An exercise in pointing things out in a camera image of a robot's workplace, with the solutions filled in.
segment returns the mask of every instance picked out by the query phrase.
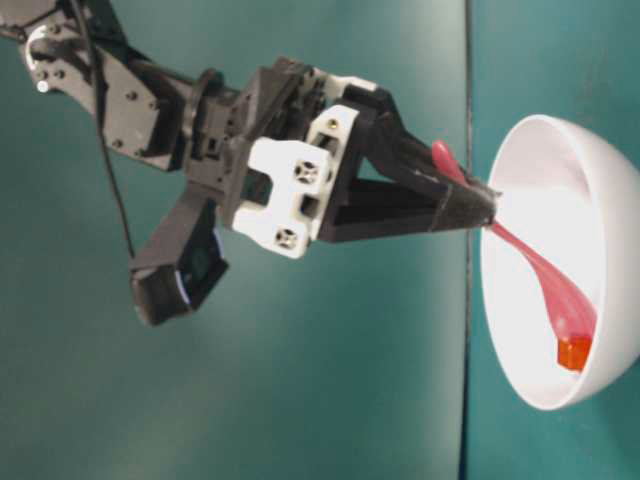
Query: robotic arm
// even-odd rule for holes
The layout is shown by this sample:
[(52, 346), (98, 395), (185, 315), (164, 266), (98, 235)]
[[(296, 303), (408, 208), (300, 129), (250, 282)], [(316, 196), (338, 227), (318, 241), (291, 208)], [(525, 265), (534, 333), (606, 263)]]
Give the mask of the robotic arm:
[[(0, 35), (18, 44), (43, 93), (66, 93), (100, 117), (107, 145), (151, 167), (182, 170), (184, 193), (129, 263), (134, 301), (157, 325), (198, 308), (228, 265), (222, 225), (290, 258), (311, 242), (343, 242), (487, 225), (495, 194), (434, 166), (391, 94), (279, 58), (237, 90), (197, 80), (131, 48), (108, 1), (0, 0)], [(93, 85), (86, 21), (101, 85)], [(96, 112), (94, 88), (101, 92)], [(388, 181), (358, 173), (365, 158)]]

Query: orange block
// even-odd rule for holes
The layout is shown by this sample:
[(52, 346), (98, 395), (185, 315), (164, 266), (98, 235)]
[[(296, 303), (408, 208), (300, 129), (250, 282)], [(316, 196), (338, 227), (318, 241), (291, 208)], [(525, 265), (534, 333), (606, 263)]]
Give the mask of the orange block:
[(589, 337), (572, 337), (569, 341), (558, 339), (558, 363), (568, 370), (581, 372), (590, 349)]

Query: green background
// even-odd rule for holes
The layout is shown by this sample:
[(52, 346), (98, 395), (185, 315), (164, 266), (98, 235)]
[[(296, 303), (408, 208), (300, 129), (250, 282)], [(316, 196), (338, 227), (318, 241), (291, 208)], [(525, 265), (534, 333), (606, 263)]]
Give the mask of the green background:
[[(461, 0), (113, 2), (133, 46), (240, 87), (280, 54), (378, 82), (465, 148)], [(225, 233), (192, 318), (142, 327), (94, 128), (0, 43), (0, 477), (423, 479), (458, 471), (464, 234), (314, 245)], [(140, 244), (180, 174), (116, 158)]]
[[(471, 3), (472, 158), (478, 176), (488, 178), (508, 130), (533, 113), (581, 124), (640, 166), (639, 2)], [(477, 259), (476, 250), (467, 477), (640, 478), (640, 368), (565, 410), (545, 413), (525, 405), (491, 346)], [(629, 261), (640, 256), (629, 252)]]

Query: teal backdrop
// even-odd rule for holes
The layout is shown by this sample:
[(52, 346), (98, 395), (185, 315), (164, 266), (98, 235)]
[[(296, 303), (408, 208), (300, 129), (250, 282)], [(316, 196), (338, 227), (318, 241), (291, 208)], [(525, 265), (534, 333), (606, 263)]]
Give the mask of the teal backdrop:
[[(464, 161), (462, 0), (113, 4), (133, 46), (192, 77), (213, 66), (241, 87), (284, 54), (378, 82), (413, 133)], [(294, 262), (226, 232), (232, 269), (201, 311), (145, 328), (89, 117), (38, 94), (9, 42), (0, 58), (1, 478), (457, 477), (464, 234), (318, 244)], [(114, 161), (140, 245), (183, 178)]]
[[(472, 158), (478, 176), (488, 178), (508, 130), (533, 113), (593, 130), (640, 167), (639, 2), (470, 3)], [(640, 367), (565, 410), (545, 413), (525, 405), (491, 346), (477, 258), (476, 250), (467, 478), (640, 478)], [(637, 252), (629, 252), (629, 260), (640, 261)]]

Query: black cable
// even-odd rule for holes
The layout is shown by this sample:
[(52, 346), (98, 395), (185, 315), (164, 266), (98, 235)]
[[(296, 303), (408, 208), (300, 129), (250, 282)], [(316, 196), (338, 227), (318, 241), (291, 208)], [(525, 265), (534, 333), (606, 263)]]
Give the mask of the black cable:
[(27, 41), (27, 35), (20, 27), (5, 27), (0, 26), (0, 37), (8, 38), (16, 42), (24, 43)]
[(76, 21), (78, 22), (80, 35), (84, 40), (87, 49), (87, 55), (89, 57), (89, 67), (91, 68), (91, 85), (93, 86), (95, 125), (98, 133), (100, 150), (102, 151), (102, 158), (104, 160), (104, 166), (107, 171), (107, 178), (109, 180), (109, 186), (111, 187), (111, 193), (113, 194), (113, 198), (116, 201), (116, 206), (118, 207), (118, 214), (120, 215), (120, 223), (122, 224), (122, 228), (124, 230), (124, 238), (127, 242), (129, 257), (133, 258), (135, 256), (135, 251), (133, 248), (133, 241), (131, 240), (131, 232), (129, 230), (127, 212), (124, 208), (122, 196), (120, 195), (120, 190), (118, 188), (118, 182), (116, 181), (116, 176), (113, 172), (113, 164), (111, 163), (111, 158), (109, 157), (109, 150), (107, 149), (103, 132), (104, 109), (102, 99), (104, 95), (104, 79), (102, 78), (102, 71), (100, 69), (100, 66), (98, 65), (98, 56), (96, 55), (95, 46), (93, 44), (93, 40), (91, 39), (91, 35), (89, 34), (87, 19), (84, 16), (78, 0), (70, 1), (71, 7), (73, 8), (73, 14), (76, 17)]

